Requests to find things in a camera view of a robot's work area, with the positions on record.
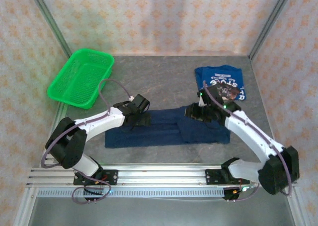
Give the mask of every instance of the green plastic basket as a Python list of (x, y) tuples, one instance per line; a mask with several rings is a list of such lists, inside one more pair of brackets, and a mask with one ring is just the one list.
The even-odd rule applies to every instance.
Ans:
[(72, 54), (48, 87), (51, 99), (89, 109), (98, 97), (98, 86), (108, 78), (114, 65), (110, 54), (80, 49)]

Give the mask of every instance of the folded cloth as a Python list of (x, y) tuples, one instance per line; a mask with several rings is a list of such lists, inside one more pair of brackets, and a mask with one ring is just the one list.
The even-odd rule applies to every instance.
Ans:
[(150, 126), (113, 128), (105, 133), (106, 148), (131, 148), (230, 142), (230, 131), (217, 122), (203, 123), (184, 116), (186, 106), (149, 110)]
[(246, 99), (242, 70), (233, 66), (199, 67), (194, 70), (198, 89), (203, 88), (203, 81), (207, 85), (215, 85), (219, 95), (224, 100)]

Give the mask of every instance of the beige patterned wall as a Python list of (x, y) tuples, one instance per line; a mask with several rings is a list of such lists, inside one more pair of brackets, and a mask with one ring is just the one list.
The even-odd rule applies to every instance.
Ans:
[(248, 55), (277, 0), (45, 0), (72, 51)]
[(299, 151), (299, 182), (318, 222), (318, 0), (289, 0), (253, 68), (275, 138)]
[(0, 225), (12, 225), (57, 104), (46, 88), (67, 60), (33, 0), (0, 0)]

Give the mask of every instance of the blue t-shirt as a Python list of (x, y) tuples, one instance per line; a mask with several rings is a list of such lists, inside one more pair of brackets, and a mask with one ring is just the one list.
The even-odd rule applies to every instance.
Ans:
[(219, 67), (199, 67), (194, 70), (198, 89), (203, 88), (203, 81), (208, 86), (215, 86), (223, 100), (246, 99), (242, 69), (223, 65)]

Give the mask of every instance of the gray tabletop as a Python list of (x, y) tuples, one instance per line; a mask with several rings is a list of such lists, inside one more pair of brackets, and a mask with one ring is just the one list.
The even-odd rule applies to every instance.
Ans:
[[(256, 80), (247, 57), (115, 57), (111, 78), (119, 80), (132, 95), (147, 98), (150, 109), (170, 109), (197, 102), (194, 69), (202, 66), (231, 65), (243, 72), (246, 100), (238, 101), (249, 118), (271, 135)], [(109, 82), (102, 93), (111, 104), (127, 100), (124, 90)], [(98, 98), (88, 110), (69, 106), (67, 116), (81, 119), (106, 110)], [(100, 163), (212, 163), (232, 158), (257, 161), (256, 155), (234, 133), (229, 144), (193, 144), (121, 149), (105, 148), (105, 135), (100, 134), (86, 143), (85, 154)]]

